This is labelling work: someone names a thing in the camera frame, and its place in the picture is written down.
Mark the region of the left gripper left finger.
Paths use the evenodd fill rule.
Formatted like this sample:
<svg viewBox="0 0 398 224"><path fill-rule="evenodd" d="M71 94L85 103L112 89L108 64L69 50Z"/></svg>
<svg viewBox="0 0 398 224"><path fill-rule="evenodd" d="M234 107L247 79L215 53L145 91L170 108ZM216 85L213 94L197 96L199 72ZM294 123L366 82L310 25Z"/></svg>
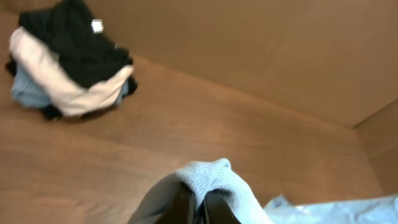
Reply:
<svg viewBox="0 0 398 224"><path fill-rule="evenodd" d="M192 224L195 214L195 196L183 183L178 189L170 204L156 220L155 224Z"/></svg>

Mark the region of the light blue printed t-shirt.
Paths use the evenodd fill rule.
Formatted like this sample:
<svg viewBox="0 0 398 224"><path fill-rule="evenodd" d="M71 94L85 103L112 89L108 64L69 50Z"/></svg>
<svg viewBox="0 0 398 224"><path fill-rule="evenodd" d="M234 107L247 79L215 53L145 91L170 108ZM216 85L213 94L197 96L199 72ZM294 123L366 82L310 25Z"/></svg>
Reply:
<svg viewBox="0 0 398 224"><path fill-rule="evenodd" d="M397 223L396 195L304 205L294 205L281 195L262 207L250 186L225 158L191 162L166 175L146 193L129 222L155 223L181 183L195 196L193 223L204 223L203 201L208 192L215 190L221 191L241 223Z"/></svg>

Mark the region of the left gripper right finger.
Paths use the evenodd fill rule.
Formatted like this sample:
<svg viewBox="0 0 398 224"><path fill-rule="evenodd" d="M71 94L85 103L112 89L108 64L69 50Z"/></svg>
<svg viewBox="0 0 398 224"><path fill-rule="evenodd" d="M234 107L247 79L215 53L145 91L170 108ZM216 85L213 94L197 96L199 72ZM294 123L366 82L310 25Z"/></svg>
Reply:
<svg viewBox="0 0 398 224"><path fill-rule="evenodd" d="M204 224L241 224L219 190L206 194L202 214Z"/></svg>

